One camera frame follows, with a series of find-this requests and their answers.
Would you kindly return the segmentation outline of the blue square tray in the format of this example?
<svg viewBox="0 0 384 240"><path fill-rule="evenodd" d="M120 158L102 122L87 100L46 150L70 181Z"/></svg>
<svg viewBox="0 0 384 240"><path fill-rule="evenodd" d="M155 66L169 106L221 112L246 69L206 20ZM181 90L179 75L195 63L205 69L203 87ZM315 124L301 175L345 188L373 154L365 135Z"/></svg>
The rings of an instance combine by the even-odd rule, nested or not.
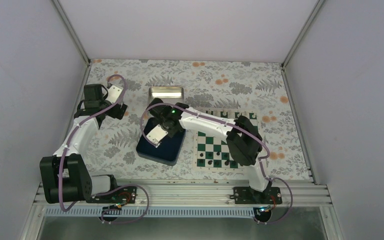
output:
<svg viewBox="0 0 384 240"><path fill-rule="evenodd" d="M141 158L167 166L174 166L178 161L185 135L186 132L182 131L176 133L173 137L166 136L158 147L152 146L141 136L136 146L136 152Z"/></svg>

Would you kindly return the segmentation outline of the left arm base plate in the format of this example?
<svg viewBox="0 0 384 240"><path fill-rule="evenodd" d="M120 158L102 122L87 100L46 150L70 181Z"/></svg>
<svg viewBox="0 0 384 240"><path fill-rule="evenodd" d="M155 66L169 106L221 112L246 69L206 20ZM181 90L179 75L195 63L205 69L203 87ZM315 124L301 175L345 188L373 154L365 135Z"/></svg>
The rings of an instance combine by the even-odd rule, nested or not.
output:
<svg viewBox="0 0 384 240"><path fill-rule="evenodd" d="M137 187L127 186L120 188L112 193L98 193L88 200L86 203L108 204L108 205L125 205L134 204L136 201Z"/></svg>

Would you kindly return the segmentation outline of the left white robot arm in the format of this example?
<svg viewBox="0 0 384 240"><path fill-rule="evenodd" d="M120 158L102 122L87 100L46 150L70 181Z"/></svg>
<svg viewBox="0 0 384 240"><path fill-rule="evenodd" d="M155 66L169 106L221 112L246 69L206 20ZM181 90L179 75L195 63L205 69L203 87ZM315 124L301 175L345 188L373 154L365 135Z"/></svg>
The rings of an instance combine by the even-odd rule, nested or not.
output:
<svg viewBox="0 0 384 240"><path fill-rule="evenodd" d="M84 155L103 121L121 120L127 105L119 98L124 88L116 85L87 84L84 98L77 105L73 125L61 147L39 163L44 196L49 204L86 201L111 203L119 197L115 177L111 174L90 175Z"/></svg>

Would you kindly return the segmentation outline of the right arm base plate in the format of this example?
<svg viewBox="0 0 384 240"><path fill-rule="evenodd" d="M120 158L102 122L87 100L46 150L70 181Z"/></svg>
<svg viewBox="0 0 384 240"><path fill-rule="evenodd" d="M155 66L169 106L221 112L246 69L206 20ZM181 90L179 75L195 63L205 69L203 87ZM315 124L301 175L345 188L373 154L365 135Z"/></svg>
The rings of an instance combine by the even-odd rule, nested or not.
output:
<svg viewBox="0 0 384 240"><path fill-rule="evenodd" d="M234 187L229 196L236 205L282 204L282 194L279 187L270 186L263 192L250 187Z"/></svg>

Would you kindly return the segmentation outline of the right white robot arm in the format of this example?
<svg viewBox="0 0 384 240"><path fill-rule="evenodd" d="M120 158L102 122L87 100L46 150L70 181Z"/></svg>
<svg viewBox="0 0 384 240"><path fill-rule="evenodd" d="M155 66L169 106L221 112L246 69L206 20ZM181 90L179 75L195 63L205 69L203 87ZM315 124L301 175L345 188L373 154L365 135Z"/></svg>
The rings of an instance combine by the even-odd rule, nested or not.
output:
<svg viewBox="0 0 384 240"><path fill-rule="evenodd" d="M270 150L259 131L243 115L237 118L214 116L199 111L187 104L163 102L155 98L144 110L156 120L155 127L142 136L157 148L167 137L190 130L198 131L209 137L215 137L227 144L233 161L247 170L251 198L258 204L270 197L270 179L265 174L264 160L270 156Z"/></svg>

